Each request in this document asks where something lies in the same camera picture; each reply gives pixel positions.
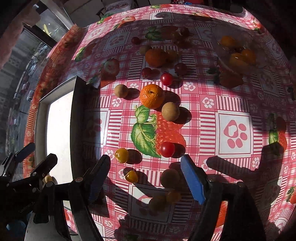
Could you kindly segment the yellow tomato bottom shadow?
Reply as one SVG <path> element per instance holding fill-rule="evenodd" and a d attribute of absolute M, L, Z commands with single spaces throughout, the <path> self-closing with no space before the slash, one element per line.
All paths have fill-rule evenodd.
<path fill-rule="evenodd" d="M 166 195 L 166 202 L 168 204 L 174 204 L 176 202 L 179 202 L 181 199 L 182 199 L 181 193 L 176 190 L 172 190 L 168 192 L 168 194 Z"/>

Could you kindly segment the yellow cherry tomato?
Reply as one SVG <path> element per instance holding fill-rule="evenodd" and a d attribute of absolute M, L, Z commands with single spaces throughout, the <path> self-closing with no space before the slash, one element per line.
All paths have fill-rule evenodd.
<path fill-rule="evenodd" d="M 119 163 L 126 163 L 129 158 L 129 153 L 126 148 L 119 148 L 115 151 L 115 157 Z"/>
<path fill-rule="evenodd" d="M 130 183 L 137 183 L 138 182 L 138 175 L 135 171 L 130 170 L 126 175 L 125 175 L 126 181 Z"/>

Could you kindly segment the red cherry tomato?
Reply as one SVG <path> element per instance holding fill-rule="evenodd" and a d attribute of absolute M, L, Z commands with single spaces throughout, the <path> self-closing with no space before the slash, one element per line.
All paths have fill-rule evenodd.
<path fill-rule="evenodd" d="M 175 153 L 175 145 L 172 142 L 163 142 L 160 147 L 160 153 L 163 157 L 172 157 Z"/>
<path fill-rule="evenodd" d="M 170 85 L 172 85 L 172 83 L 174 81 L 174 77 L 173 77 L 173 75 L 171 75 L 171 73 L 166 72 L 160 76 L 160 80 L 163 85 L 170 86 Z"/>

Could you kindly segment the brown longan bottom shadow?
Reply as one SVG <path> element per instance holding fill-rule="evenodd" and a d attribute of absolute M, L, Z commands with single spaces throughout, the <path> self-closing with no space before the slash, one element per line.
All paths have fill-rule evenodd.
<path fill-rule="evenodd" d="M 162 212 L 165 210 L 167 199 L 165 196 L 155 196 L 149 201 L 149 209 L 152 212 Z"/>

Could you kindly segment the orange mandarin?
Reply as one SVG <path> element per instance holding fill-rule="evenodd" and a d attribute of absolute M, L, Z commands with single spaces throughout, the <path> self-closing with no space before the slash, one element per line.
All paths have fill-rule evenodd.
<path fill-rule="evenodd" d="M 143 87 L 139 97 L 142 105 L 149 109 L 159 108 L 165 99 L 163 89 L 156 84 L 148 84 Z"/>
<path fill-rule="evenodd" d="M 148 63 L 149 66 L 152 66 L 154 68 L 159 68 L 166 64 L 168 59 L 168 54 L 160 49 L 160 48 L 154 48 L 149 49 L 145 53 L 145 60 Z"/>

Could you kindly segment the white shallow tray box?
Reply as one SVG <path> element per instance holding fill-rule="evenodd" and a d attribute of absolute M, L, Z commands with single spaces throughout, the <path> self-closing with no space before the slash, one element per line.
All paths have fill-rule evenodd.
<path fill-rule="evenodd" d="M 59 184 L 69 183 L 83 172 L 82 134 L 87 85 L 75 76 L 63 82 L 40 101 L 35 125 L 35 163 L 49 154 L 57 164 L 49 174 Z"/>

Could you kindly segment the pink strawberry checked tablecloth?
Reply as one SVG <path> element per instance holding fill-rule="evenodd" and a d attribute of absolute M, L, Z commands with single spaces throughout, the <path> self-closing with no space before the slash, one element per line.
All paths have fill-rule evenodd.
<path fill-rule="evenodd" d="M 211 41 L 216 25 L 244 28 L 268 57 L 268 66 L 251 75 L 222 65 Z M 154 68 L 139 53 L 143 45 L 168 54 Z M 104 185 L 104 214 L 93 214 L 105 240 L 186 240 L 201 207 L 184 185 L 182 199 L 158 215 L 148 202 L 165 193 L 160 176 L 175 168 L 176 158 L 160 153 L 163 142 L 175 142 L 209 175 L 250 189 L 263 223 L 266 240 L 276 240 L 292 219 L 295 204 L 295 101 L 290 64 L 272 35 L 248 11 L 237 16 L 204 6 L 162 4 L 108 16 L 91 25 L 72 27 L 48 54 L 31 101 L 25 144 L 35 137 L 39 101 L 60 83 L 78 76 L 98 85 L 84 114 L 83 153 L 87 159 L 106 154 L 111 169 Z M 174 77 L 172 85 L 160 80 Z M 114 94 L 128 88 L 125 98 Z M 140 101 L 148 84 L 160 86 L 163 104 L 149 109 Z M 162 107 L 175 103 L 180 115 L 166 121 Z M 119 163 L 115 151 L 126 148 Z M 133 170 L 137 183 L 126 181 Z"/>

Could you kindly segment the orange mandarin in shadow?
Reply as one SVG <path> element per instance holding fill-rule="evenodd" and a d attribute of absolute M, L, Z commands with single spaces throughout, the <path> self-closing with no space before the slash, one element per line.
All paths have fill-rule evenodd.
<path fill-rule="evenodd" d="M 154 48 L 149 49 L 145 53 L 145 60 L 148 63 L 149 66 L 152 66 L 154 68 L 159 68 L 166 64 L 168 59 L 168 54 L 160 49 L 160 48 Z"/>

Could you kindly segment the clear glass bowl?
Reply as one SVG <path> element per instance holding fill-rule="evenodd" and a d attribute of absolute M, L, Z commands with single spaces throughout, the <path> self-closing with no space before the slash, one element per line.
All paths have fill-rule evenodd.
<path fill-rule="evenodd" d="M 268 57 L 260 43 L 246 29 L 216 25 L 211 33 L 214 51 L 228 70 L 251 75 L 268 66 Z"/>

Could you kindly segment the greenish longan far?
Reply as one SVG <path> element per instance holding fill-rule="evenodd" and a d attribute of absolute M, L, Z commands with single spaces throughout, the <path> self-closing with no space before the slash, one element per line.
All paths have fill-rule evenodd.
<path fill-rule="evenodd" d="M 142 56 L 145 56 L 146 52 L 149 51 L 150 49 L 152 49 L 151 46 L 149 45 L 143 45 L 140 47 L 139 49 L 139 53 L 142 55 Z"/>

